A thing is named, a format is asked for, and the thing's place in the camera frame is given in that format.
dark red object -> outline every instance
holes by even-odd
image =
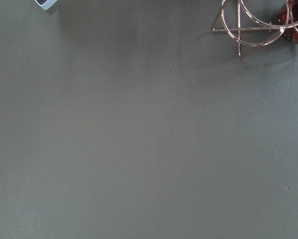
[[[289,8],[291,9],[293,13],[293,22],[298,21],[298,0],[294,0],[293,3],[289,3]],[[292,21],[289,20],[289,22],[286,23],[287,19],[287,7],[286,5],[282,7],[282,9],[279,11],[279,13],[274,17],[272,20],[273,24],[290,24]],[[292,43],[298,43],[298,26],[297,30],[295,28],[286,29],[284,32],[284,37],[291,41]]]

gray surface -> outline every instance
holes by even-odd
[[[0,239],[298,239],[298,57],[220,1],[0,0]]]

gray table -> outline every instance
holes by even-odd
[[[298,239],[298,57],[219,5],[0,0],[0,239]]]

white object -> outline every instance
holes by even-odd
[[[41,6],[45,11],[48,10],[57,0],[35,0],[35,2]]]

wire ring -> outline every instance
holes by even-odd
[[[259,25],[262,25],[262,26],[268,26],[268,27],[270,27],[271,29],[289,29],[289,28],[293,28],[293,27],[295,27],[295,26],[298,26],[298,21],[296,21],[296,22],[293,22],[293,23],[290,23],[290,24],[284,24],[284,25],[274,25],[274,24],[269,24],[269,23],[266,23],[266,22],[264,22],[264,21],[261,21],[261,20],[259,20],[258,18],[256,18],[248,9],[247,9],[247,7],[245,6],[245,4],[244,4],[244,1],[243,0],[238,0],[239,1],[239,3],[241,4],[241,7],[243,8],[243,10],[245,11],[245,13],[254,21],[254,22],[256,22],[257,24],[259,24]],[[287,6],[287,8],[289,9],[289,5],[288,5],[288,2],[289,1],[291,1],[291,3],[292,3],[292,1],[293,0],[285,0],[285,2],[286,2],[286,6]]]

